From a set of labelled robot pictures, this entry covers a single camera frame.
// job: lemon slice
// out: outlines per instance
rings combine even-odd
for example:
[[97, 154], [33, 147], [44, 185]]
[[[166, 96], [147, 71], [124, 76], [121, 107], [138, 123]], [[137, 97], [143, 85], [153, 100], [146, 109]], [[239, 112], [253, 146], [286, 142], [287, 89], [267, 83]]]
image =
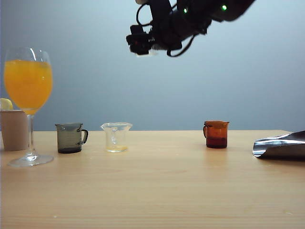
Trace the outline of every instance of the lemon slice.
[[1, 110], [12, 110], [13, 109], [13, 104], [11, 100], [6, 99], [6, 98], [0, 98], [0, 107]]

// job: amber measuring cup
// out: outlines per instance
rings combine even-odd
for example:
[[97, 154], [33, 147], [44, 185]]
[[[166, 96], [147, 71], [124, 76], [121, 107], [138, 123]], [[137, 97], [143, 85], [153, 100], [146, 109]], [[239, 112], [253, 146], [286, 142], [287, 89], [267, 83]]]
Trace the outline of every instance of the amber measuring cup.
[[226, 148], [228, 145], [228, 125], [224, 121], [205, 121], [203, 134], [209, 148]]

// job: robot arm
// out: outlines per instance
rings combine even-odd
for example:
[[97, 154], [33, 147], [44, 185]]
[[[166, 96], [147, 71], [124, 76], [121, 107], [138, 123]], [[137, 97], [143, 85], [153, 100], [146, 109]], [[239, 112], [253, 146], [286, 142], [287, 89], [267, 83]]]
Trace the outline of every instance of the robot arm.
[[[177, 0], [172, 7], [169, 0], [136, 0], [141, 4], [137, 12], [137, 25], [131, 26], [131, 35], [126, 37], [130, 51], [138, 55], [148, 54], [150, 49], [167, 50], [171, 57], [184, 53], [198, 34], [205, 35], [212, 20], [233, 21], [241, 16], [254, 0]], [[138, 14], [149, 5], [152, 21], [141, 24]], [[143, 27], [151, 26], [144, 32]], [[189, 44], [177, 55], [172, 50], [182, 48], [182, 41], [192, 37]]]

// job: yellow liquid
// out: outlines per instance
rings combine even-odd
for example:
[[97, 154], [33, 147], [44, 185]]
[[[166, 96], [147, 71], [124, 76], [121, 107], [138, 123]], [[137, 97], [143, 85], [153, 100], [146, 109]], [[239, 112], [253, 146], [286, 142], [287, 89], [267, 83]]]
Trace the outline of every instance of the yellow liquid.
[[106, 150], [109, 152], [121, 152], [127, 150], [127, 146], [108, 146]]
[[33, 115], [52, 91], [52, 69], [47, 62], [12, 60], [4, 65], [5, 88], [26, 114]]

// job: glass stem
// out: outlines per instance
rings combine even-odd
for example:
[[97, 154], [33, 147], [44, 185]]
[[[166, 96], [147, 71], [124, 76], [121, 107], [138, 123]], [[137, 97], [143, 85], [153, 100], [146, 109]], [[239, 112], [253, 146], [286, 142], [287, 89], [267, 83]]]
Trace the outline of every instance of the glass stem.
[[34, 144], [33, 144], [33, 114], [28, 114], [28, 127], [29, 127], [29, 150], [27, 152], [27, 156], [37, 156]]

